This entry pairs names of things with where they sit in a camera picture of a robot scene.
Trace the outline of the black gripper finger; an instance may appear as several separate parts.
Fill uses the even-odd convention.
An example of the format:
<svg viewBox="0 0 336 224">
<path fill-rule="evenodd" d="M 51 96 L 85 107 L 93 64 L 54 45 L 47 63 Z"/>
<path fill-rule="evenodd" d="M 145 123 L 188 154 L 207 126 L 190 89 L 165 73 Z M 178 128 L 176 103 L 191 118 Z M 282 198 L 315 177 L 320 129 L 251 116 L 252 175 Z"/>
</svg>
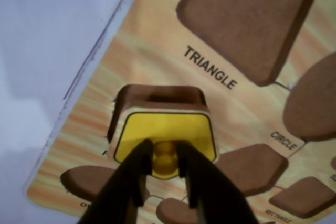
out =
<svg viewBox="0 0 336 224">
<path fill-rule="evenodd" d="M 242 192 L 195 147 L 179 142 L 177 160 L 198 223 L 258 223 Z"/>
<path fill-rule="evenodd" d="M 145 139 L 120 164 L 79 223 L 136 223 L 152 174 L 153 143 Z"/>
</svg>

